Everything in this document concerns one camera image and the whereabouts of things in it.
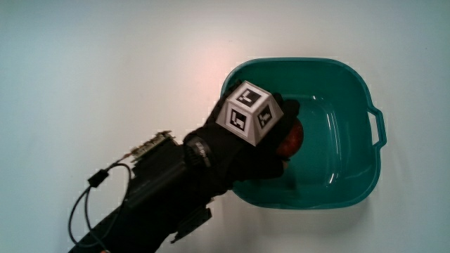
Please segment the person's left hand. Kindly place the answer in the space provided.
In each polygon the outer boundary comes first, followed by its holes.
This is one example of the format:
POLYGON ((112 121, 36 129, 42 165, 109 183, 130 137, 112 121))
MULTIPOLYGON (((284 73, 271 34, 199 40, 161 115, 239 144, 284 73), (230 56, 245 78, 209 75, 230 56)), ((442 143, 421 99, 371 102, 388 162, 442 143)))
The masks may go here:
POLYGON ((210 199, 233 188, 236 181, 275 179, 283 175, 288 165, 288 155, 278 149, 297 121, 300 103, 285 100, 274 93, 276 104, 283 116, 256 146, 237 137, 217 124, 226 99, 240 86, 229 87, 214 106, 203 126, 184 138, 186 164, 193 170, 186 189, 194 195, 210 199))

